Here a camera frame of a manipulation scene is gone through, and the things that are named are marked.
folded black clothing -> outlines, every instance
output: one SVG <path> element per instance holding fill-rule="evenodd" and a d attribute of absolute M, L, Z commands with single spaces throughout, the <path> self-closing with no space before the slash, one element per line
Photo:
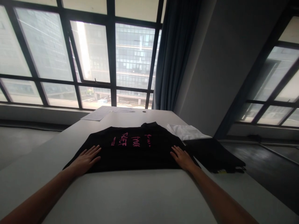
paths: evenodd
<path fill-rule="evenodd" d="M 243 173 L 246 164 L 227 151 L 216 139 L 184 141 L 186 148 L 210 172 Z"/>
<path fill-rule="evenodd" d="M 88 173 L 114 170 L 180 169 L 170 154 L 171 147 L 176 145 L 186 150 L 177 136 L 156 122 L 144 123 L 141 127 L 135 128 L 109 127 L 90 134 L 64 169 L 82 151 L 97 145 L 102 148 L 97 155 L 101 156 L 101 160 Z"/>

wall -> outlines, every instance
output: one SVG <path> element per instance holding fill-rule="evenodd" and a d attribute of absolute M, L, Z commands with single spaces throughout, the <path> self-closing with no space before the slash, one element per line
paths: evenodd
<path fill-rule="evenodd" d="M 204 134 L 215 134 L 286 4 L 216 2 L 205 35 L 192 44 L 201 45 L 204 38 L 197 61 L 196 55 L 189 56 L 174 110 L 181 119 Z"/>
<path fill-rule="evenodd" d="M 262 138 L 299 140 L 299 131 L 291 128 L 276 128 L 253 126 L 247 124 L 233 124 L 227 135 L 248 136 L 259 135 Z"/>
<path fill-rule="evenodd" d="M 0 119 L 72 125 L 91 111 L 0 104 Z"/>

white table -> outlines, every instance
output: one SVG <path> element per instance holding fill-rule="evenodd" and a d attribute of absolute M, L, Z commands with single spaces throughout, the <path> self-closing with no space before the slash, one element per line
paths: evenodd
<path fill-rule="evenodd" d="M 0 171 L 0 219 L 51 180 L 89 134 L 156 121 L 186 125 L 170 111 L 134 109 L 102 121 L 80 120 Z M 299 217 L 247 174 L 203 170 L 259 223 L 299 223 Z M 86 174 L 60 198 L 44 223 L 216 223 L 195 182 L 183 170 Z"/>

hand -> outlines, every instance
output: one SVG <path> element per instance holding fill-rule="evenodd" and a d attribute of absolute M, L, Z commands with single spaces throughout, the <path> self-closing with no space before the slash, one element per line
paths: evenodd
<path fill-rule="evenodd" d="M 85 174 L 101 157 L 94 158 L 101 150 L 100 146 L 93 146 L 88 151 L 85 149 L 66 170 L 69 170 L 74 177 Z"/>
<path fill-rule="evenodd" d="M 186 151 L 183 151 L 180 147 L 177 146 L 171 148 L 175 152 L 170 152 L 171 156 L 183 170 L 191 171 L 192 168 L 196 167 L 195 163 Z"/>

dark blue curtain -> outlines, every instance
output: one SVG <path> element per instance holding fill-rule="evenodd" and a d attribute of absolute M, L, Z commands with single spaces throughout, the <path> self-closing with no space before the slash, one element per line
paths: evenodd
<path fill-rule="evenodd" d="M 200 3 L 201 0 L 167 1 L 157 61 L 153 109 L 174 109 L 193 42 Z"/>

